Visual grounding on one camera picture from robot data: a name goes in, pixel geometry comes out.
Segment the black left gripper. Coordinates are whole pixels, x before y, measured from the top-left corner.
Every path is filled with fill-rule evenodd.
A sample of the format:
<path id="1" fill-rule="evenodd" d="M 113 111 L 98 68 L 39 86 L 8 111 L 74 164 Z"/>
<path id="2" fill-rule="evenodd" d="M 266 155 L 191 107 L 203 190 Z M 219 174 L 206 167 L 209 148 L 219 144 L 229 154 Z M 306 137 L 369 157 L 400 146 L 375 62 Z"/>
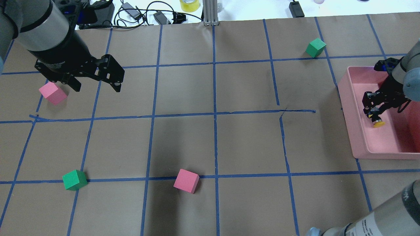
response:
<path id="1" fill-rule="evenodd" d="M 125 70 L 110 54 L 95 58 L 75 31 L 68 33 L 57 46 L 35 51 L 34 55 L 37 58 L 34 67 L 50 82 L 69 85 L 79 92 L 81 82 L 77 78 L 88 77 L 108 83 L 116 92 L 121 91 Z"/>

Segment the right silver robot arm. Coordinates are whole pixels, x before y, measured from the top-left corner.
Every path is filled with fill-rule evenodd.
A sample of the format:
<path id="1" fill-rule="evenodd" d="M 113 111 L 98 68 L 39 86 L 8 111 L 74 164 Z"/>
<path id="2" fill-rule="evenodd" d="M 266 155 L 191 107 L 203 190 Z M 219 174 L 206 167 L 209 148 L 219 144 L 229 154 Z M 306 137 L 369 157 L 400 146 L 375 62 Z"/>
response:
<path id="1" fill-rule="evenodd" d="M 390 108 L 401 113 L 412 101 L 420 100 L 420 42 L 401 59 L 387 58 L 374 65 L 375 71 L 387 72 L 375 92 L 366 91 L 362 98 L 363 112 L 374 124 Z"/>

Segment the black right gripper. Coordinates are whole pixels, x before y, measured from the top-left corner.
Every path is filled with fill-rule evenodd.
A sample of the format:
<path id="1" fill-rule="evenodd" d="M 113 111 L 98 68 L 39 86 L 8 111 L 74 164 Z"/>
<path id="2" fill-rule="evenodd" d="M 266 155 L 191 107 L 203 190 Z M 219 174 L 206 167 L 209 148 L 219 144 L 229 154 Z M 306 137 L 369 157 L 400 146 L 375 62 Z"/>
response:
<path id="1" fill-rule="evenodd" d="M 380 119 L 383 112 L 397 108 L 401 113 L 410 104 L 403 93 L 403 85 L 392 77 L 387 77 L 376 92 L 366 91 L 362 98 L 363 112 L 369 119 Z"/>

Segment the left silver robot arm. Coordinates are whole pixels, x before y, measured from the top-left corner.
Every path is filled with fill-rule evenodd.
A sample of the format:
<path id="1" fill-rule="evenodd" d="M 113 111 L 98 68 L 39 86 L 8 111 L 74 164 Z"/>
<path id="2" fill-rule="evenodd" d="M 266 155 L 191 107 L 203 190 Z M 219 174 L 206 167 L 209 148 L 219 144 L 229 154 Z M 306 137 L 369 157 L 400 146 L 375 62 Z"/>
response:
<path id="1" fill-rule="evenodd" d="M 36 57 L 35 69 L 48 81 L 80 91 L 78 77 L 111 85 L 120 92 L 125 71 L 112 55 L 95 58 L 75 31 L 97 21 L 95 11 L 111 0 L 2 0 L 1 69 L 13 40 Z"/>

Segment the green cube near left arm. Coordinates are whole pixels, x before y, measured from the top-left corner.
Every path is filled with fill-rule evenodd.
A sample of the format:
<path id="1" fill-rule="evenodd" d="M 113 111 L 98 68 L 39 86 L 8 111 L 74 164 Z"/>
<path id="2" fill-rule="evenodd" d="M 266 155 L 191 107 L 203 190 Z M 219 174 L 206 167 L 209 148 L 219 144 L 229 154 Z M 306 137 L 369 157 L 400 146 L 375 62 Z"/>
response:
<path id="1" fill-rule="evenodd" d="M 69 191 L 77 191 L 88 184 L 86 175 L 80 170 L 73 170 L 62 176 L 64 188 Z"/>

